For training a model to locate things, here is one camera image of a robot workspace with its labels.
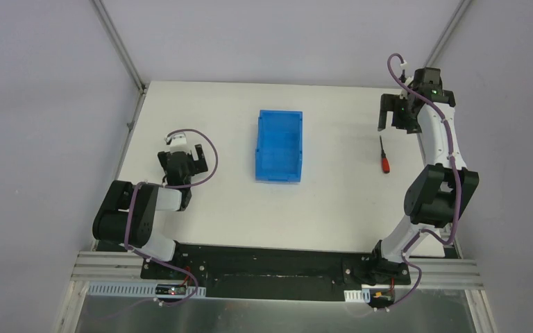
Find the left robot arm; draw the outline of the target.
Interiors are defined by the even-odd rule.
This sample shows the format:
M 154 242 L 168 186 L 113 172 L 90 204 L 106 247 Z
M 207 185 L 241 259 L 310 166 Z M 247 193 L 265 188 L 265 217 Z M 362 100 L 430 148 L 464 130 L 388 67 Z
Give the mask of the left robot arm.
M 113 181 L 94 218 L 92 234 L 96 240 L 170 262 L 177 242 L 155 226 L 155 215 L 184 211 L 192 198 L 192 178 L 207 172 L 208 165 L 201 144 L 193 151 L 187 146 L 160 151 L 157 157 L 164 171 L 163 183 L 183 188 L 167 189 L 150 183 L 137 187 L 127 181 Z

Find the red handled screwdriver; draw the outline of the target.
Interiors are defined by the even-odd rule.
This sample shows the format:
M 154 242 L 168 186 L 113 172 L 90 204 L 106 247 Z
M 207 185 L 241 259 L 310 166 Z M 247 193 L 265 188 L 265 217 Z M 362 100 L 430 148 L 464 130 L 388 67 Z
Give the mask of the red handled screwdriver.
M 391 171 L 390 164 L 389 164 L 389 161 L 387 159 L 387 155 L 386 155 L 385 150 L 384 150 L 382 136 L 379 136 L 379 139 L 380 139 L 380 149 L 381 149 L 380 157 L 381 157 L 382 172 L 385 173 L 385 174 L 388 174 Z

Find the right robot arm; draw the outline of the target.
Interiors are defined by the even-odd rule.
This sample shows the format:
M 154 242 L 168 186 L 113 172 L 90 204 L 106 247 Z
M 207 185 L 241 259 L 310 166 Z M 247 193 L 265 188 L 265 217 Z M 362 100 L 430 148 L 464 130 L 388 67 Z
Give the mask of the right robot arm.
M 400 94 L 381 97 L 378 131 L 391 124 L 415 134 L 425 166 L 405 193 L 404 217 L 365 260 L 365 281 L 372 285 L 409 284 L 407 260 L 413 249 L 428 236 L 438 239 L 438 231 L 446 226 L 456 232 L 480 181 L 460 153 L 455 97 L 443 89 L 440 70 L 424 67 L 398 82 Z

